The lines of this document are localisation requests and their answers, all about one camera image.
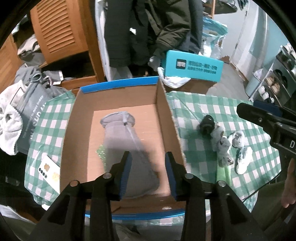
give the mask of brown apple logo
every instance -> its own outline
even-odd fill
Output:
[[[44,169],[48,172],[48,170],[50,169],[50,166],[48,164],[45,164]]]

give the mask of plaid tablecloth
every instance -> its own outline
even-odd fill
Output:
[[[204,181],[215,182],[216,180],[216,157],[208,153],[207,145],[200,145],[202,139],[198,131],[196,131],[196,127],[204,114],[209,113],[217,121],[225,123],[228,134],[232,130],[237,130],[237,128],[243,126],[245,134],[246,130],[249,131],[249,134],[246,135],[249,144],[255,143],[252,145],[252,148],[258,146],[257,149],[253,149],[253,157],[258,158],[249,165],[248,171],[240,176],[237,174],[234,176],[231,173],[233,184],[235,185],[234,190],[241,199],[248,197],[252,192],[256,191],[279,173],[278,152],[270,147],[267,141],[263,141],[263,137],[268,139],[269,136],[264,134],[260,127],[250,122],[241,119],[239,122],[236,122],[234,119],[238,118],[235,113],[235,107],[240,101],[213,96],[195,96],[195,94],[184,92],[168,93],[167,99],[175,115],[176,124],[179,127],[182,148],[187,159],[186,168],[189,172],[192,172]],[[41,163],[43,155],[48,155],[49,158],[60,166],[63,138],[74,101],[75,96],[71,92],[67,92],[47,102],[35,128],[27,158],[25,187],[33,194],[35,201],[39,204],[45,203],[51,205],[58,196],[58,193],[39,175],[37,168]],[[220,113],[215,113],[217,112],[217,106],[221,109]],[[244,204],[251,211],[256,200],[257,194],[254,194],[249,199],[246,199]],[[207,200],[206,207],[207,215],[209,215],[210,207]],[[163,226],[180,224],[183,220],[184,216],[179,216],[157,220],[133,221],[132,223],[144,226]],[[130,221],[118,220],[116,222],[131,223]]]
[[[46,102],[35,127],[27,157],[25,187],[40,205],[51,205],[58,196],[37,169],[44,155],[60,167],[63,140],[74,101],[75,96],[68,91]]]
[[[204,137],[198,130],[203,117],[209,114],[224,125],[227,136],[242,130],[247,139],[246,146],[253,149],[253,161],[244,174],[238,175],[235,165],[231,168],[232,189],[241,200],[246,200],[279,174],[279,152],[270,146],[270,136],[261,127],[239,118],[236,113],[237,105],[245,101],[176,91],[166,95],[186,156],[188,172],[205,182],[216,182],[217,153],[212,151],[210,136]],[[238,149],[232,147],[230,154],[235,159]]]

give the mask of gray drawstring bag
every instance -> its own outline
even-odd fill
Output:
[[[23,121],[22,132],[17,140],[17,150],[26,155],[45,103],[67,92],[65,88],[52,85],[52,80],[49,77],[43,78],[42,76],[39,70],[34,69],[29,79],[23,80],[26,85],[28,85],[27,81],[29,81],[29,85],[16,106],[16,110],[20,113]]]
[[[101,119],[105,128],[105,170],[121,161],[124,151],[132,156],[131,170],[124,198],[136,198],[151,194],[159,187],[159,179],[152,170],[148,155],[133,126],[134,117],[126,111],[115,112]]]

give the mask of wooden cabinet door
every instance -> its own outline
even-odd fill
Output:
[[[87,51],[78,0],[42,0],[31,20],[46,62]]]
[[[0,93],[13,83],[15,73],[21,65],[13,36],[9,35],[0,49]]]

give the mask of black bag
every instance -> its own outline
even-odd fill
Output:
[[[211,8],[205,7],[205,12],[210,13]],[[225,14],[225,13],[234,13],[237,12],[237,7],[235,6],[235,0],[217,0],[216,7],[215,7],[215,14]]]

